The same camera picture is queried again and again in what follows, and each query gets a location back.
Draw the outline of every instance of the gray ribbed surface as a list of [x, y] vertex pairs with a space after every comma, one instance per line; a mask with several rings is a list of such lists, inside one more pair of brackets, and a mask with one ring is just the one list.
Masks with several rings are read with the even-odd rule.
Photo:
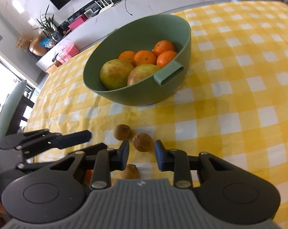
[[13, 219], [3, 228], [279, 229], [271, 220], [253, 226], [222, 222], [203, 210], [190, 190], [174, 188], [167, 179], [117, 180], [109, 189], [91, 192], [84, 206], [66, 219], [43, 225]]

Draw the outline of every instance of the pink box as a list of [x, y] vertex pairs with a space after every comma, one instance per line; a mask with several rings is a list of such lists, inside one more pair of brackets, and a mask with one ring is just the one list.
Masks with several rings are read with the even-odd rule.
[[78, 16], [68, 27], [73, 30], [77, 28], [79, 25], [83, 24], [87, 20], [87, 16], [85, 15], [80, 15]]
[[79, 53], [79, 50], [74, 44], [66, 45], [61, 53], [59, 53], [60, 58], [64, 59], [65, 61], [68, 61], [72, 57], [76, 56]]

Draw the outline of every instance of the bowl handle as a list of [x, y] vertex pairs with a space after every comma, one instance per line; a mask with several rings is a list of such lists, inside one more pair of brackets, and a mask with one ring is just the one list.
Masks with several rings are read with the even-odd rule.
[[154, 74], [155, 81], [164, 86], [184, 70], [184, 66], [173, 60]]

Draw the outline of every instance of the chair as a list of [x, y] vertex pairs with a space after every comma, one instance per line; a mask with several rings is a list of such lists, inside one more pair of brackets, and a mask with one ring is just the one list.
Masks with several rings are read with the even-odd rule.
[[33, 107], [34, 103], [24, 96], [26, 80], [18, 83], [14, 90], [7, 96], [0, 112], [0, 140], [2, 137], [15, 134], [20, 128], [21, 120], [27, 106]]

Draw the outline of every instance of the green bowl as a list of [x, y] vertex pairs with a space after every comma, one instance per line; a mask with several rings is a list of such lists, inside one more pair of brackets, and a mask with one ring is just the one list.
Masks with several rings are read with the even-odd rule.
[[[160, 40], [171, 41], [178, 55], [150, 77], [130, 86], [107, 90], [99, 78], [104, 63], [123, 51], [149, 50]], [[175, 15], [152, 15], [112, 32], [92, 53], [84, 72], [85, 85], [95, 93], [120, 104], [145, 106], [164, 100], [182, 83], [191, 57], [191, 28]]]

